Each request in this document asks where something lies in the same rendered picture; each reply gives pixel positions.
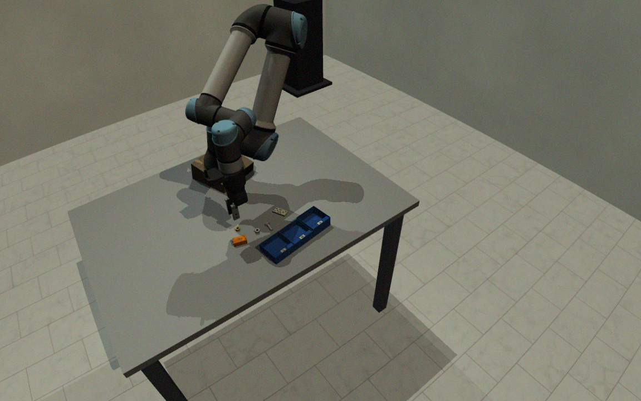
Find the blue bin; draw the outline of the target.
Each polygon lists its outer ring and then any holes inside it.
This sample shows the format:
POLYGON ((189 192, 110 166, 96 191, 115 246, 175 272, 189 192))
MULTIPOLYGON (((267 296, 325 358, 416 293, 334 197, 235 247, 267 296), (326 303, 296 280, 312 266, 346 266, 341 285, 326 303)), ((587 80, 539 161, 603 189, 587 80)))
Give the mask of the blue bin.
POLYGON ((269 257, 270 261, 278 264, 328 226, 330 226, 330 216, 313 206, 260 243, 260 251, 269 257))

